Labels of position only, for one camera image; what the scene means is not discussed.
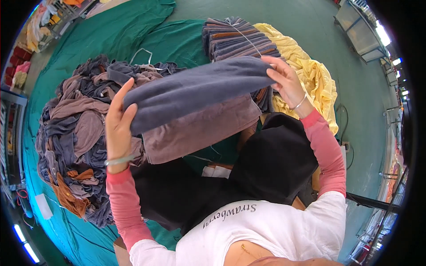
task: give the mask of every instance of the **fluorescent light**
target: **fluorescent light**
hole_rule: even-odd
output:
[[[15,224],[13,226],[13,228],[15,229],[15,232],[18,235],[18,237],[21,240],[21,242],[25,242],[25,237],[24,237],[24,234],[21,231],[21,227],[19,226],[19,224]]]
[[[34,261],[34,263],[39,263],[40,262],[40,260],[35,255],[34,251],[32,250],[32,248],[30,247],[30,245],[28,243],[24,244],[24,248],[27,250],[28,254],[32,258],[32,260]]]
[[[388,34],[385,31],[385,28],[380,25],[379,21],[376,20],[376,32],[380,37],[380,40],[382,41],[384,46],[388,46],[391,43],[391,39],[389,38]]]
[[[394,66],[399,65],[402,62],[401,58],[395,59],[392,61],[392,64],[394,64]]]

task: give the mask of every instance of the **woman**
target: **woman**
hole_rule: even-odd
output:
[[[260,200],[232,202],[203,217],[178,242],[176,252],[156,243],[141,220],[128,163],[117,163],[129,155],[130,123],[137,110],[135,105],[121,110],[123,96],[133,84],[129,80],[106,116],[108,161],[115,163],[107,167],[106,183],[118,232],[134,266],[339,264],[331,260],[337,259],[345,233],[346,172],[340,147],[327,122],[306,99],[295,71],[278,58],[262,60],[274,67],[267,70],[276,81],[273,88],[295,109],[311,142],[321,169],[317,201],[305,211]]]

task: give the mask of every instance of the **factory floor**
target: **factory floor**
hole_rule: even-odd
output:
[[[348,110],[348,119],[343,109],[336,113],[340,127],[337,135],[343,141],[349,141],[353,149],[347,153],[347,165],[351,164],[354,154],[347,172],[347,191],[377,197],[382,180],[379,172],[385,157],[386,117],[382,112],[395,106],[396,98],[380,64],[365,64],[349,50],[343,31],[334,25],[333,16],[338,12],[338,6],[333,1],[176,0],[176,4],[167,21],[239,16],[252,24],[268,23],[295,39],[313,59],[323,63],[336,81],[338,97],[335,107],[342,104]],[[33,55],[24,87],[27,95],[31,94],[54,49],[55,43],[52,43],[42,53]],[[342,137],[346,123],[347,130]],[[339,262],[345,262],[357,242],[357,233],[363,229],[371,212],[371,209],[348,201],[345,240]]]

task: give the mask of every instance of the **stack of folded towels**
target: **stack of folded towels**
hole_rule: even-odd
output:
[[[281,57],[276,45],[265,34],[239,17],[223,21],[207,19],[203,24],[202,42],[205,54],[212,62],[238,56],[260,57],[260,54]],[[262,112],[274,111],[272,93],[270,86],[251,93]]]

